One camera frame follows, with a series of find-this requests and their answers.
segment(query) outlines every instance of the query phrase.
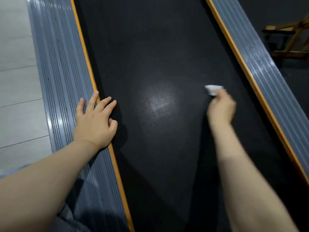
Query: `forearm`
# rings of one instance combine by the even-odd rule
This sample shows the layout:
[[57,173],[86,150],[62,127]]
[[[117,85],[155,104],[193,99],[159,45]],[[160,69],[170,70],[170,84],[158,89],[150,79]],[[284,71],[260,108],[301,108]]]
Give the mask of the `forearm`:
[[1,179],[0,230],[46,229],[96,151],[88,141],[72,142],[47,158]]
[[237,231],[297,231],[231,125],[212,128],[227,212]]

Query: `person's left hand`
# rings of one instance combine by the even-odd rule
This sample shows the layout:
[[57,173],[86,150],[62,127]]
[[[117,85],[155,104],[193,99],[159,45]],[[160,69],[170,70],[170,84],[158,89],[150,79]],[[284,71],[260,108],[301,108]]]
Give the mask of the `person's left hand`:
[[111,101],[107,97],[100,101],[95,107],[98,99],[98,91],[95,91],[87,105],[86,112],[83,112],[85,100],[80,99],[76,108],[76,127],[74,130],[74,141],[86,140],[102,149],[107,147],[115,136],[118,123],[109,118],[111,112],[116,106],[116,100]]

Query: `gray ridged side rail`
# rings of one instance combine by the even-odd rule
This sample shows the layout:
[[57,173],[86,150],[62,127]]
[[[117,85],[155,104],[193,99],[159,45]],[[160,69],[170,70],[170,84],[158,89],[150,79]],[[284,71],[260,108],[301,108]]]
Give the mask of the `gray ridged side rail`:
[[[93,93],[70,0],[27,0],[52,151],[73,140],[75,109]],[[74,216],[92,231],[129,231],[108,149],[72,190]]]
[[309,177],[309,121],[238,0],[212,0]]

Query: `person's right hand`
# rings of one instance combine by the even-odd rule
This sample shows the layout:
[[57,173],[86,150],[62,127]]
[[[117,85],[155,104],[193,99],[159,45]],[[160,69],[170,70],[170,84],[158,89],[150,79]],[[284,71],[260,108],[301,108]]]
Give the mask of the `person's right hand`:
[[207,116],[211,127],[230,124],[236,110],[236,102],[224,90],[218,89],[217,96],[208,106]]
[[95,91],[89,100],[86,112],[83,112],[85,100],[80,99],[76,108],[76,127],[74,130],[74,141],[88,141],[92,143],[97,151],[107,147],[115,136],[118,123],[109,116],[111,115],[116,100],[111,97],[101,100],[95,107],[98,99],[98,91]]

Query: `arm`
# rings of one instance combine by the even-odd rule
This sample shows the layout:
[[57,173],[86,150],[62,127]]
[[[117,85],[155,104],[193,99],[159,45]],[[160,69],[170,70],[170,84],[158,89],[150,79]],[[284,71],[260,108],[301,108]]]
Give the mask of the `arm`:
[[285,206],[254,166],[230,122],[236,103],[218,90],[208,108],[224,192],[233,231],[298,231]]
[[71,144],[0,180],[0,231],[46,230],[84,166],[111,142],[117,122],[109,116],[116,101],[107,105],[109,97],[94,108],[97,98],[95,92],[85,114],[80,100]]

